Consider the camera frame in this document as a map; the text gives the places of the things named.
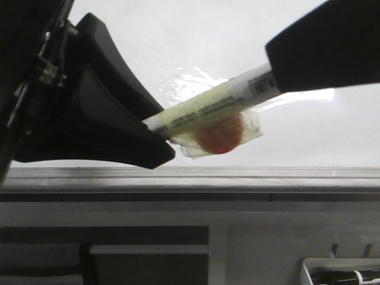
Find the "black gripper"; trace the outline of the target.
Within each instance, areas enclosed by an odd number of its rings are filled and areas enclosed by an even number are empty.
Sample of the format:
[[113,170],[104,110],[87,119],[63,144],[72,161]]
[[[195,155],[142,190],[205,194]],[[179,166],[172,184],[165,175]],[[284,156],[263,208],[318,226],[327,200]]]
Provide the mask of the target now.
[[1,178],[11,160],[100,160],[156,168],[174,149],[145,119],[162,107],[129,69],[106,25],[86,14],[70,35],[62,87],[34,87],[20,145],[21,109],[46,33],[73,1],[1,1]]

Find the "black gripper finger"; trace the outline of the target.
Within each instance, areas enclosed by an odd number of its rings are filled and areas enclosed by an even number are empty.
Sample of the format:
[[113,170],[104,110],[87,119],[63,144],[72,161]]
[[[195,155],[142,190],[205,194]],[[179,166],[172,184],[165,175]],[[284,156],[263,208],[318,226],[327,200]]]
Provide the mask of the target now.
[[326,1],[265,50],[283,93],[379,82],[379,1]]

